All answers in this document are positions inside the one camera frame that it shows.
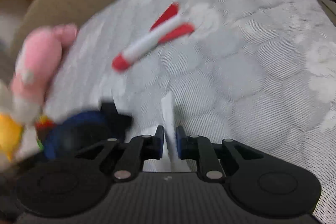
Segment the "pink plush toy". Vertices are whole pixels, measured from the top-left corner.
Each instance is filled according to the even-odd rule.
[[[32,31],[16,60],[11,92],[0,86],[0,112],[7,112],[20,124],[32,123],[40,114],[48,85],[62,58],[62,50],[71,46],[76,36],[74,24]]]

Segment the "round joint cover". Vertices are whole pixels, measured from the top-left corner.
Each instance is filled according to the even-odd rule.
[[[58,218],[92,208],[103,199],[107,188],[107,178],[92,161],[60,159],[21,176],[16,192],[26,210]]]
[[[234,199],[253,214],[292,218],[311,212],[321,193],[309,171],[284,161],[247,162],[230,181]]]

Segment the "white mattress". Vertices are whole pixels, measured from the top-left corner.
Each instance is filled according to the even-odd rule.
[[[113,72],[112,59],[175,1],[197,30]],[[45,111],[60,119],[113,98],[135,117],[129,140],[165,125],[161,99],[172,92],[187,134],[233,138],[313,172],[314,214],[336,223],[335,38],[316,0],[118,0],[80,30]]]

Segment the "red and white rocket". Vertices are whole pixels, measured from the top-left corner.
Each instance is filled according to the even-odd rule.
[[[150,28],[149,34],[138,39],[113,59],[112,68],[124,71],[156,45],[193,31],[194,26],[179,14],[179,4],[173,3]]]

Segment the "yellow toy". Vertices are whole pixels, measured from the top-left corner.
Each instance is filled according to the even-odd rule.
[[[19,147],[22,132],[22,125],[7,114],[0,114],[0,150],[6,154],[9,161],[13,159],[13,153]]]

